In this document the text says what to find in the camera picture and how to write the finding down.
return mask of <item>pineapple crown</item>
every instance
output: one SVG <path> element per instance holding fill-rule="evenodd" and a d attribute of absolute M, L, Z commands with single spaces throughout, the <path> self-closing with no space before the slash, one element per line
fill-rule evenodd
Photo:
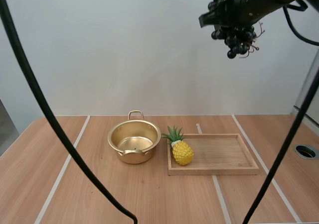
<path fill-rule="evenodd" d="M 177 127 L 175 128 L 175 125 L 173 129 L 171 129 L 168 126 L 167 128 L 168 128 L 169 134 L 163 133 L 163 137 L 169 139 L 170 143 L 173 143 L 177 140 L 182 141 L 184 139 L 183 134 L 180 134 L 182 128 L 179 131 L 177 131 Z"/>

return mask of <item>white line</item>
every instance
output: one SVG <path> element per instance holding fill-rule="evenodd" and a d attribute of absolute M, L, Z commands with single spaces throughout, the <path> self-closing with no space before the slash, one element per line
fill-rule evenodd
<path fill-rule="evenodd" d="M 201 131 L 200 125 L 198 123 L 196 124 L 196 126 L 197 126 L 198 133 L 203 133 Z M 213 178 L 215 189 L 216 189 L 216 192 L 217 192 L 217 195 L 218 195 L 220 206 L 221 206 L 221 209 L 222 209 L 223 214 L 224 214 L 224 218 L 225 218 L 226 224 L 231 224 L 231 220 L 230 220 L 230 216 L 229 216 L 229 213 L 228 213 L 228 209 L 227 209 L 224 197 L 223 197 L 223 193 L 220 190 L 218 179 L 217 179 L 217 177 L 215 175 L 213 175 L 212 178 Z"/>
<path fill-rule="evenodd" d="M 198 123 L 196 124 L 196 126 L 197 126 L 198 133 L 203 133 L 203 132 L 201 131 L 200 125 L 199 125 Z"/>
<path fill-rule="evenodd" d="M 76 141 L 74 142 L 74 145 L 73 145 L 74 148 L 76 148 L 76 146 L 78 145 L 78 143 L 79 143 L 79 141 L 80 141 L 80 139 L 82 137 L 82 134 L 83 134 L 83 132 L 84 132 L 84 130 L 86 128 L 86 125 L 89 122 L 89 119 L 90 119 L 90 116 L 87 116 L 87 118 L 86 118 L 86 120 L 85 120 L 85 122 L 83 124 L 83 127 L 82 127 L 82 129 L 81 129 Z M 51 199 L 52 199 L 52 197 L 53 197 L 53 195 L 55 193 L 55 190 L 57 189 L 57 187 L 58 187 L 58 185 L 59 185 L 59 183 L 60 183 L 60 181 L 61 181 L 61 179 L 63 177 L 63 174 L 64 174 L 64 172 L 66 170 L 66 167 L 68 166 L 70 160 L 71 160 L 71 155 L 69 154 L 68 157 L 66 158 L 66 160 L 65 160 L 65 162 L 63 164 L 63 167 L 62 167 L 58 177 L 56 178 L 55 183 L 53 184 L 51 192 L 49 193 L 48 197 L 46 198 L 45 203 L 43 204 L 43 207 L 42 207 L 38 217 L 36 218 L 34 224 L 39 224 L 41 222 L 41 220 L 42 220 L 42 218 L 44 216 L 44 213 L 45 213 L 46 209 L 48 208 L 48 206 L 49 206 L 49 204 L 51 202 Z"/>
<path fill-rule="evenodd" d="M 238 128 L 240 129 L 241 133 L 243 134 L 243 136 L 245 137 L 245 139 L 247 140 L 249 146 L 251 147 L 251 149 L 253 150 L 254 154 L 256 155 L 258 161 L 260 162 L 261 166 L 263 167 L 263 169 L 265 170 L 265 172 L 268 174 L 269 170 L 267 168 L 267 166 L 265 165 L 264 161 L 262 160 L 262 158 L 260 157 L 259 153 L 257 152 L 257 150 L 255 149 L 253 143 L 250 141 L 250 139 L 248 138 L 247 134 L 245 133 L 244 129 L 242 128 L 242 126 L 240 125 L 240 123 L 238 122 L 238 120 L 236 119 L 235 115 L 232 114 L 232 117 L 235 121 L 235 123 L 237 124 Z M 279 185 L 277 184 L 277 182 L 275 181 L 275 179 L 273 178 L 271 181 L 274 185 L 274 187 L 276 188 L 279 196 L 282 198 L 282 200 L 284 201 L 284 203 L 286 204 L 288 210 L 290 211 L 291 215 L 294 217 L 294 219 L 296 220 L 296 222 L 301 223 L 301 220 L 299 218 L 299 216 L 297 215 L 297 213 L 295 212 L 294 208 L 291 206 L 291 204 L 289 203 L 288 199 L 286 198 L 285 194 L 283 193 L 283 191 L 281 190 L 281 188 L 279 187 Z"/>

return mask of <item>metal hole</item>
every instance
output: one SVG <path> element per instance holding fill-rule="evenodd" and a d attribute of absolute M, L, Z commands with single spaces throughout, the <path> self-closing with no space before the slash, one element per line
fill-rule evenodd
<path fill-rule="evenodd" d="M 300 157 L 304 159 L 312 159 L 316 157 L 316 153 L 308 146 L 297 145 L 296 152 Z"/>

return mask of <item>gold pot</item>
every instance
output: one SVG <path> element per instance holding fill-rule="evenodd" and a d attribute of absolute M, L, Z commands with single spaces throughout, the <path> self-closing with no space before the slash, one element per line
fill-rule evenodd
<path fill-rule="evenodd" d="M 141 114 L 142 119 L 131 119 L 131 114 L 136 112 Z M 121 161 L 137 164 L 146 162 L 154 156 L 160 137 L 160 129 L 145 121 L 141 111 L 131 111 L 127 121 L 111 129 L 108 141 Z"/>

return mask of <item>white wall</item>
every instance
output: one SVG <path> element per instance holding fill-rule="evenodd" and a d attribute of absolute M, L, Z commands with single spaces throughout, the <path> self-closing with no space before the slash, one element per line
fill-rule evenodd
<path fill-rule="evenodd" d="M 229 60 L 212 28 L 199 27 L 210 0 L 7 1 L 60 115 L 289 113 L 316 53 L 293 36 L 281 10 L 263 19 L 260 51 Z M 312 38 L 316 15 L 292 13 Z M 0 62 L 0 98 L 21 131 L 41 111 L 2 27 Z"/>
<path fill-rule="evenodd" d="M 319 69 L 319 50 L 317 51 L 317 55 L 315 56 L 315 59 L 311 65 L 311 68 L 309 69 L 303 88 L 296 101 L 297 107 L 301 107 L 318 69 Z M 316 95 L 314 96 L 313 101 L 311 102 L 309 106 L 307 114 L 311 118 L 313 118 L 316 122 L 319 122 L 319 91 L 316 92 Z M 304 123 L 319 136 L 319 128 L 317 128 L 314 124 L 312 124 L 307 118 L 304 118 Z"/>

